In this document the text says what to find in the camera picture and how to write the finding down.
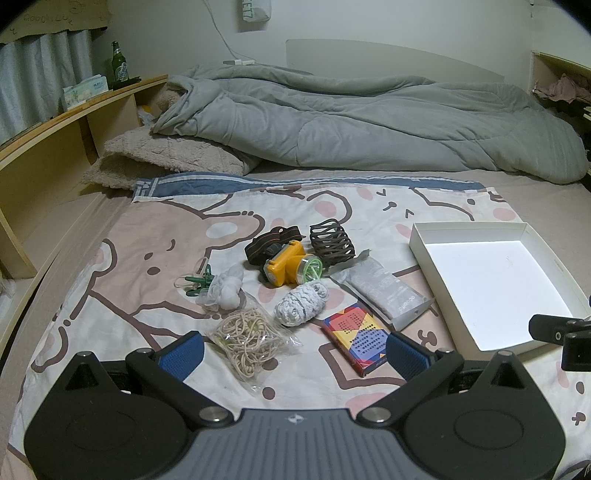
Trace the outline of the white cardboard box lid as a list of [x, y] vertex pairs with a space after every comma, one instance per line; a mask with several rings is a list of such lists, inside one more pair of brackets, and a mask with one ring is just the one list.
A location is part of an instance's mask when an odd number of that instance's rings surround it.
[[529, 333], [535, 314], [590, 313], [581, 287], [527, 223], [417, 223], [409, 245], [467, 359], [540, 347]]

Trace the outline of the white wall pouch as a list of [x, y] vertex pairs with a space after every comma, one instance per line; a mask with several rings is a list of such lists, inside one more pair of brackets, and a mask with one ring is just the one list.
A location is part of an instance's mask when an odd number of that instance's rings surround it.
[[273, 14], [270, 0], [242, 0], [240, 10], [246, 23], [266, 23]]

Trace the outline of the green plastic clips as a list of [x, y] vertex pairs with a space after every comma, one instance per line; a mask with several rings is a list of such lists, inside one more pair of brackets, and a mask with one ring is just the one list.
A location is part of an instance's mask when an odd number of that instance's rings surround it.
[[209, 265], [209, 259], [202, 257], [197, 260], [193, 270], [182, 274], [173, 281], [173, 286], [180, 289], [187, 297], [196, 297], [202, 292], [207, 293], [208, 288], [214, 280], [214, 275]]

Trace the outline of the tissue box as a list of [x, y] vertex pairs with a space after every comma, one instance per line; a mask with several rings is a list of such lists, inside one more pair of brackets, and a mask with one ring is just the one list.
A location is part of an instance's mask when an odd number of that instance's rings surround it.
[[62, 107], [65, 111], [69, 111], [107, 91], [107, 78], [100, 74], [94, 75], [76, 85], [64, 87], [61, 96]]

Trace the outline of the colourful patterned card box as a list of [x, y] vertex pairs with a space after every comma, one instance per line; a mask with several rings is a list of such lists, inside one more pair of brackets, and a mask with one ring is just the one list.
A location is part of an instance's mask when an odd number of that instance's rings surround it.
[[390, 331], [360, 303], [322, 320], [322, 330], [361, 377], [386, 362]]

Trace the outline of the wooden headboard shelf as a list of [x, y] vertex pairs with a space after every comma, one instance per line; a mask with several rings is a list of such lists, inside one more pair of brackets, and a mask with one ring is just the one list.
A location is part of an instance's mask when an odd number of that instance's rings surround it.
[[14, 279], [36, 276], [98, 193], [82, 184], [104, 144], [154, 112], [165, 75], [108, 91], [20, 136], [1, 149], [1, 264]]

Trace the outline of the yellow headlamp with strap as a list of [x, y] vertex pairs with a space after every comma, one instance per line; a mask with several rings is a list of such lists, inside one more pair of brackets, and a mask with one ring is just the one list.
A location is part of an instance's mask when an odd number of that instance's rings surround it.
[[245, 247], [247, 262], [259, 267], [274, 287], [320, 280], [324, 264], [320, 257], [305, 251], [303, 239], [297, 226], [274, 227]]

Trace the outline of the pink clothes in cabinet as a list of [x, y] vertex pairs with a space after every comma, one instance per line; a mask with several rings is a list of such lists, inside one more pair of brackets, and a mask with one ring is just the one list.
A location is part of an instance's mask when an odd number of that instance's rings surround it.
[[590, 81], [586, 77], [579, 75], [569, 76], [563, 74], [559, 80], [547, 87], [540, 87], [535, 84], [533, 93], [539, 98], [554, 102], [572, 103], [580, 101], [589, 104], [591, 99]]

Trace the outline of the wooden side cabinet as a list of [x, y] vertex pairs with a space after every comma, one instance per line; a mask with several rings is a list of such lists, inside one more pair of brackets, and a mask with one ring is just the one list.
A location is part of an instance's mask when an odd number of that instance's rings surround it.
[[580, 101], [567, 103], [564, 101], [554, 102], [539, 98], [533, 93], [535, 84], [540, 87], [547, 87], [560, 79], [563, 74], [569, 76], [579, 75], [590, 81], [590, 68], [574, 61], [564, 59], [548, 53], [532, 53], [530, 92], [534, 98], [546, 109], [551, 109], [569, 119], [580, 119], [583, 122], [590, 122], [590, 103]]

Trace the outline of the grey quilted duvet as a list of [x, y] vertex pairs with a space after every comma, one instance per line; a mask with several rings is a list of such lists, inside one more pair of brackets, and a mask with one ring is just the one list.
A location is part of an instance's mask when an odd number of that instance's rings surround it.
[[153, 125], [297, 168], [505, 171], [564, 185], [582, 139], [520, 88], [420, 76], [326, 78], [276, 66], [196, 66]]

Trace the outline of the dark brown wavy band holder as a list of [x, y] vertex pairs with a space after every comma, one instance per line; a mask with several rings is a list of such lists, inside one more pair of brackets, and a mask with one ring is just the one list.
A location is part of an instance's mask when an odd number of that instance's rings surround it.
[[310, 226], [311, 248], [325, 268], [349, 261], [356, 256], [353, 241], [335, 218]]

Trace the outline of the white patterned cloth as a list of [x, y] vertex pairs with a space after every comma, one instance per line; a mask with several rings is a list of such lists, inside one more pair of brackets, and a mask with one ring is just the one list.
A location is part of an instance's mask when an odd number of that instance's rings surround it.
[[329, 299], [328, 288], [315, 280], [290, 290], [274, 307], [274, 318], [287, 328], [301, 326], [315, 318]]

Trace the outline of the bag of rubber bands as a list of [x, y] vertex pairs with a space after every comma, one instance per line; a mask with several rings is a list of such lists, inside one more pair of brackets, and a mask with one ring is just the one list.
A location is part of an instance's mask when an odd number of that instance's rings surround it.
[[252, 391], [263, 387], [270, 372], [267, 362], [280, 363], [301, 351], [300, 339], [270, 316], [249, 293], [238, 307], [219, 320], [206, 335], [221, 350], [226, 364], [242, 386]]

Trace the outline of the grey curtain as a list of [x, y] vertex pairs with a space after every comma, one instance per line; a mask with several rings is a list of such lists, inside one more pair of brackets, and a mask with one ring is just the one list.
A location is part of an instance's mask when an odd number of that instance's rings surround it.
[[65, 87], [93, 75], [91, 34], [31, 36], [1, 46], [1, 141], [56, 116]]

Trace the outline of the grey pouch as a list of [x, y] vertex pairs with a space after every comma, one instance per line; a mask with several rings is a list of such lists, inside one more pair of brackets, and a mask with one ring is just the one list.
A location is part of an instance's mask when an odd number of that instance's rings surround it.
[[395, 331], [407, 328], [433, 304], [432, 298], [387, 271], [369, 250], [332, 266], [329, 278], [349, 290]]

